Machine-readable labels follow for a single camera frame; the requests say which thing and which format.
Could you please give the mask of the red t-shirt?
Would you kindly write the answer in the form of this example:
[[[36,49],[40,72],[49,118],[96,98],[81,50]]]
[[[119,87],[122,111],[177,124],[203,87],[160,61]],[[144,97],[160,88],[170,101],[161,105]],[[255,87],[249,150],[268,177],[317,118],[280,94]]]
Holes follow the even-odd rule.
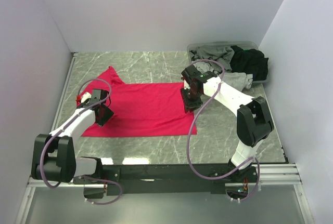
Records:
[[[84,89],[111,91],[107,105],[114,112],[107,123],[89,127],[84,137],[156,137],[197,134],[193,113],[185,113],[178,83],[126,84],[113,67],[109,67],[97,81]]]

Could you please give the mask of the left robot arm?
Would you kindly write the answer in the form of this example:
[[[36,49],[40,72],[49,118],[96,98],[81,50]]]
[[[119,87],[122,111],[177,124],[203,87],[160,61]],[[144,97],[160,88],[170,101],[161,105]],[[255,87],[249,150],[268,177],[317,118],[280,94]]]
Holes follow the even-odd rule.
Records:
[[[85,176],[91,183],[104,177],[101,160],[95,157],[75,157],[74,142],[91,126],[104,126],[114,115],[105,101],[109,92],[93,89],[79,96],[81,100],[73,115],[49,134],[39,134],[34,141],[31,177],[55,182],[70,182]]]

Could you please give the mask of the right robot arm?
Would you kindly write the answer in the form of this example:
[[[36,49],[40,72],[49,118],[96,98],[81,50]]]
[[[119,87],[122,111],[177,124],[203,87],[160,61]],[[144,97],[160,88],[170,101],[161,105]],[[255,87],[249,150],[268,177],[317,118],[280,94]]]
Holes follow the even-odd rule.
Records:
[[[184,87],[181,96],[186,113],[196,111],[198,118],[208,104],[216,100],[236,116],[239,143],[229,160],[228,172],[217,176],[240,182],[256,159],[258,147],[274,130],[274,123],[265,98],[248,96],[222,80],[222,75],[211,71],[201,73],[194,65],[182,72]]]

